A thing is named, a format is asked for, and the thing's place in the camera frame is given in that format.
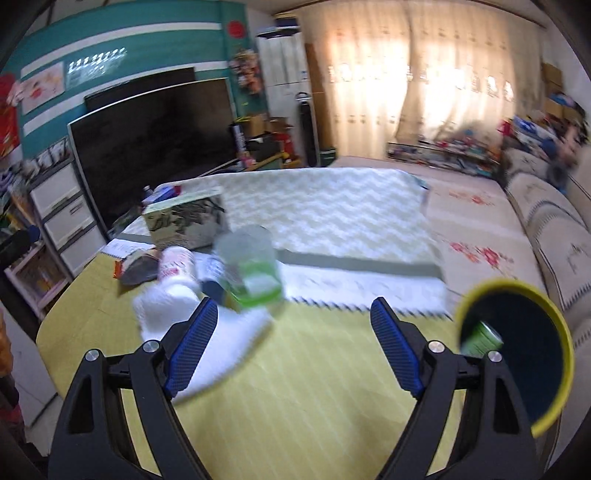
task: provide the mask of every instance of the poster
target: poster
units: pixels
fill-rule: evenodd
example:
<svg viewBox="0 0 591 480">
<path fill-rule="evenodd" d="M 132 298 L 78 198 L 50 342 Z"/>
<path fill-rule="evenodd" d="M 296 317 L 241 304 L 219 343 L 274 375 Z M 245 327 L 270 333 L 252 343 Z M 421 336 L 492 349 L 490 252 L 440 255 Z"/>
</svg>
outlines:
<svg viewBox="0 0 591 480">
<path fill-rule="evenodd" d="M 14 75 L 9 73 L 0 76 L 0 158 L 20 145 L 17 109 L 9 99 L 14 84 Z"/>
<path fill-rule="evenodd" d="M 22 83 L 22 114 L 64 93 L 64 63 L 56 63 Z"/>
</svg>

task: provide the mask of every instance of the metal screw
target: metal screw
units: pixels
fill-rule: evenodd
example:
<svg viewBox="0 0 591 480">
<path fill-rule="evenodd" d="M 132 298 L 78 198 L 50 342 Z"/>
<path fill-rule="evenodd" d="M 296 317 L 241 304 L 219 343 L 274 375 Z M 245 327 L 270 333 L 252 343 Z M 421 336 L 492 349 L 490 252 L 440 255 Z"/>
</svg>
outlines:
<svg viewBox="0 0 591 480">
<path fill-rule="evenodd" d="M 441 353 L 445 350 L 445 345 L 437 340 L 433 340 L 432 342 L 429 342 L 429 350 L 433 353 Z"/>
<path fill-rule="evenodd" d="M 84 358 L 87 359 L 89 362 L 94 362 L 98 357 L 99 357 L 98 350 L 88 350 L 86 352 L 86 355 L 84 356 Z"/>
<path fill-rule="evenodd" d="M 144 346 L 142 348 L 144 349 L 144 352 L 154 353 L 156 350 L 158 350 L 159 347 L 160 344 L 156 340 L 148 340 L 144 343 Z"/>
<path fill-rule="evenodd" d="M 491 362 L 494 362 L 496 364 L 503 360 L 503 356 L 496 350 L 491 350 L 490 352 L 488 352 L 488 358 L 491 360 Z"/>
</svg>

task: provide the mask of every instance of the red object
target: red object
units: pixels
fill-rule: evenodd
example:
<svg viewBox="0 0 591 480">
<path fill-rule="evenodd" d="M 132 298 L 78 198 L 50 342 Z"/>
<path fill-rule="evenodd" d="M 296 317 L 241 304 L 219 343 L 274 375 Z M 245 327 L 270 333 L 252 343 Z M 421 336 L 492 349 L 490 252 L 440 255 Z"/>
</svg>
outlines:
<svg viewBox="0 0 591 480">
<path fill-rule="evenodd" d="M 8 155 L 21 143 L 18 138 L 17 109 L 7 103 L 14 82 L 12 73 L 0 76 L 0 157 Z"/>
<path fill-rule="evenodd" d="M 21 406 L 17 405 L 12 410 L 0 408 L 0 420 L 7 423 L 21 423 L 23 421 Z"/>
<path fill-rule="evenodd" d="M 232 38 L 244 38 L 246 37 L 246 28 L 242 22 L 232 20 L 228 24 L 228 33 Z"/>
<path fill-rule="evenodd" d="M 288 133 L 274 133 L 273 134 L 273 139 L 275 141 L 281 142 L 282 148 L 281 150 L 284 151 L 285 153 L 287 153 L 290 158 L 295 158 L 296 157 L 296 152 L 294 150 L 294 144 L 291 141 L 291 135 Z"/>
<path fill-rule="evenodd" d="M 507 120 L 503 120 L 502 123 L 500 124 L 499 128 L 497 129 L 497 131 L 502 133 L 504 137 L 510 137 L 511 136 L 511 122 L 508 122 Z"/>
</svg>

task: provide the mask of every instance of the paper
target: paper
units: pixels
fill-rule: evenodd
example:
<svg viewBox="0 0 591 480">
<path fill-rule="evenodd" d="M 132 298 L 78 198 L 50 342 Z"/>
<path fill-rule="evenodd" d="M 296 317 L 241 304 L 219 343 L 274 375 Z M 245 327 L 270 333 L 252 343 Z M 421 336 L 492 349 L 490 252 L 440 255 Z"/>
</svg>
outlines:
<svg viewBox="0 0 591 480">
<path fill-rule="evenodd" d="M 64 63 L 61 61 L 22 83 L 22 114 L 26 115 L 65 90 Z"/>
<path fill-rule="evenodd" d="M 127 256 L 131 255 L 136 250 L 149 250 L 150 248 L 154 248 L 153 244 L 144 244 L 142 242 L 131 242 L 129 240 L 121 240 L 119 238 L 115 238 L 111 240 L 107 245 L 103 247 L 101 250 L 105 255 L 109 255 L 110 257 L 124 259 Z"/>
</svg>

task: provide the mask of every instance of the white cloth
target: white cloth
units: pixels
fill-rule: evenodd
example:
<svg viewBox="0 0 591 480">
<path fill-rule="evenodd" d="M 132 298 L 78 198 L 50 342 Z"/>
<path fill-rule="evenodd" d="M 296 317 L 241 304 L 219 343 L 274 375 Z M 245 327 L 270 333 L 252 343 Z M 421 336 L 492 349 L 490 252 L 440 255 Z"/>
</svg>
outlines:
<svg viewBox="0 0 591 480">
<path fill-rule="evenodd" d="M 188 320 L 199 305 L 199 299 L 188 288 L 164 290 L 150 285 L 134 299 L 134 310 L 145 341 L 161 340 L 170 326 Z M 217 326 L 195 369 L 189 386 L 173 401 L 187 398 L 222 380 L 250 350 L 256 338 L 271 324 L 264 307 L 242 313 L 217 307 Z"/>
</svg>

